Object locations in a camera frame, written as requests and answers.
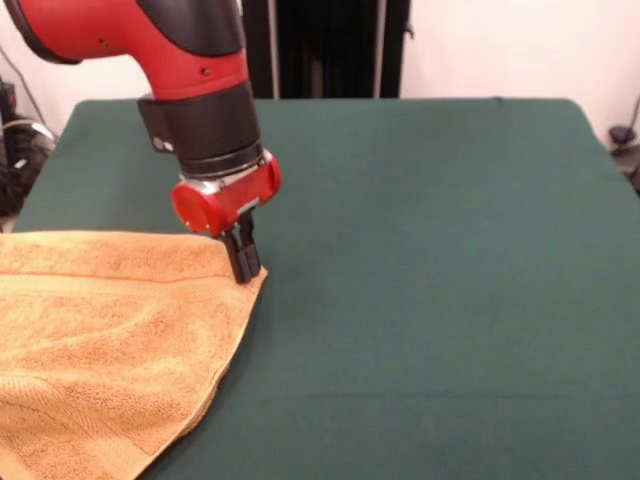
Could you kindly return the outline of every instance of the red gripper housing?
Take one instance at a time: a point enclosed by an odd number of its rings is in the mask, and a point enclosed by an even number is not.
[[[217,237],[232,228],[247,208],[269,202],[278,193],[280,184],[280,166],[272,158],[218,192],[188,182],[177,185],[172,192],[173,208],[189,230]]]

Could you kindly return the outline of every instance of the table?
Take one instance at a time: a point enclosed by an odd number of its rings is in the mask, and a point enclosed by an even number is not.
[[[640,205],[565,100],[258,102],[271,271],[145,479],[640,476]],[[182,232],[132,100],[78,106],[17,231]]]

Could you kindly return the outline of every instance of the red robot arm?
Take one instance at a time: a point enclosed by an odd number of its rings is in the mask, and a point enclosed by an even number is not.
[[[281,180],[277,160],[262,147],[236,0],[4,2],[44,60],[137,61],[151,86],[138,106],[153,148],[180,163],[176,214],[192,231],[224,241],[239,283],[258,275],[251,212],[273,198]]]

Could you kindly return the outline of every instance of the towel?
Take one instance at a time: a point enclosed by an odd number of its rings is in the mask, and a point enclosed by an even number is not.
[[[0,236],[0,477],[128,480],[206,414],[267,275],[198,235]]]

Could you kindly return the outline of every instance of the black cable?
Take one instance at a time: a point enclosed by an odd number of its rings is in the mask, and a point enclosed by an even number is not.
[[[22,85],[24,86],[24,89],[27,92],[27,96],[29,97],[29,100],[31,100],[31,103],[33,104],[33,108],[35,108],[36,113],[38,114],[38,117],[39,117],[40,121],[43,124],[46,125],[47,122],[44,121],[44,116],[42,115],[42,112],[40,111],[40,107],[38,106],[38,103],[36,102],[35,98],[33,98],[33,94],[31,93],[31,90],[29,89],[29,85],[27,85],[27,81],[24,79],[24,75],[22,75],[22,72],[20,71],[20,69],[18,69],[18,67],[16,67],[16,65],[11,61],[11,59],[7,55],[7,52],[5,52],[4,48],[2,48],[2,45],[0,45],[0,55],[2,55],[2,57],[9,64],[11,69],[14,72],[16,72],[16,74],[20,78],[20,81],[22,82]]]

